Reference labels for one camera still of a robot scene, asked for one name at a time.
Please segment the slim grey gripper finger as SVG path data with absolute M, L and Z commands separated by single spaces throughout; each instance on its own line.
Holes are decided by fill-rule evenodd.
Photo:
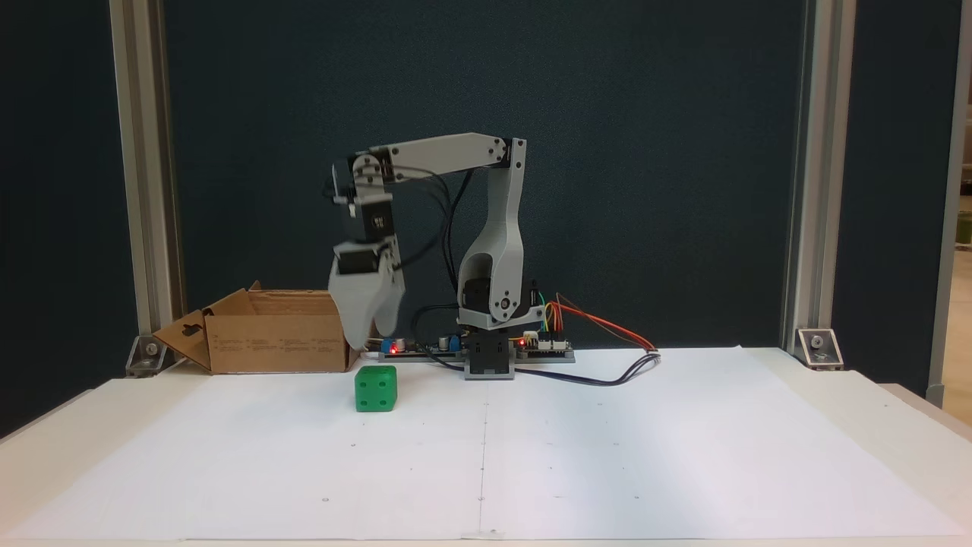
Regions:
M 380 336 L 388 338 L 398 326 L 399 309 L 406 291 L 401 270 L 382 270 L 378 286 L 374 326 Z

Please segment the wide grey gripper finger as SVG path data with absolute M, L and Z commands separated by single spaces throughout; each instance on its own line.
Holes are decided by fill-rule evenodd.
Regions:
M 371 336 L 380 295 L 380 274 L 330 271 L 327 290 L 338 311 L 345 340 L 351 349 L 364 349 Z

